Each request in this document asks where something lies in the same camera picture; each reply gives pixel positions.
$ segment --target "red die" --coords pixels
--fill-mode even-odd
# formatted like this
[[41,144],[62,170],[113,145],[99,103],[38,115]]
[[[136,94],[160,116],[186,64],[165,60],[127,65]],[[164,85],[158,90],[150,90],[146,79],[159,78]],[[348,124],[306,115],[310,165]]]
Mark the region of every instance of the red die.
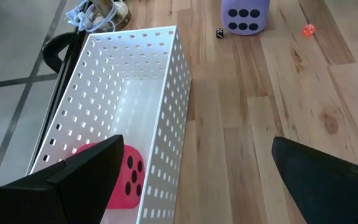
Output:
[[[95,144],[97,143],[84,145],[80,147],[75,154]],[[125,209],[138,206],[140,197],[142,196],[144,178],[145,167],[142,156],[135,148],[125,145],[121,170],[107,209]]]

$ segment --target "cable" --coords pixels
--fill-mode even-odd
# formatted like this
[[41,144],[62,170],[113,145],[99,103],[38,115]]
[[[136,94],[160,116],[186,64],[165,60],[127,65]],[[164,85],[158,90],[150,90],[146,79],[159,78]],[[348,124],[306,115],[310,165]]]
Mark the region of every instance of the cable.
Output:
[[111,21],[114,16],[117,14],[117,6],[116,3],[112,1],[112,9],[110,13],[97,24],[93,24],[93,9],[95,8],[94,4],[92,4],[85,12],[81,11],[81,8],[90,0],[83,0],[78,6],[76,6],[73,10],[66,12],[66,16],[70,18],[68,21],[69,24],[73,26],[77,26],[79,31],[86,30],[87,32],[94,32],[99,29],[101,26],[105,25],[105,23],[112,24],[112,31],[116,31],[116,25]]

